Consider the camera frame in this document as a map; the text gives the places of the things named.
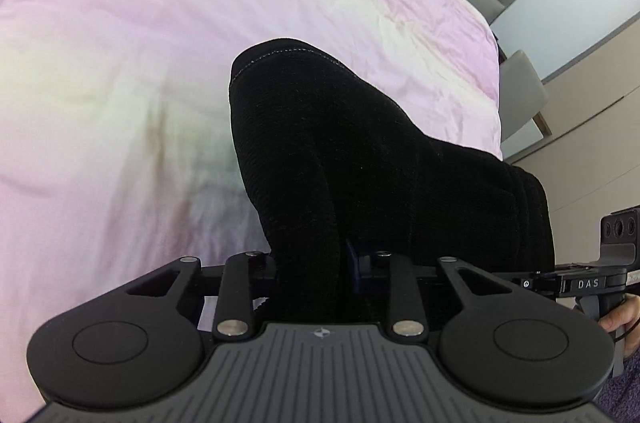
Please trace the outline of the right hand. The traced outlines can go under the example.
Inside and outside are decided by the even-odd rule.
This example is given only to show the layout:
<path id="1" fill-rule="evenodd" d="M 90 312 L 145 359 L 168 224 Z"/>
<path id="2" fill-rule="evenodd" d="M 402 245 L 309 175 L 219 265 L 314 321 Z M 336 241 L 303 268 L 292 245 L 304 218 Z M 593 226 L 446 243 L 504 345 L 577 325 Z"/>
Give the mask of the right hand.
<path id="1" fill-rule="evenodd" d="M 600 321 L 600 327 L 607 332 L 623 328 L 626 333 L 624 357 L 631 357 L 639 348 L 640 299 L 637 295 L 626 294 L 625 302 L 613 309 Z"/>

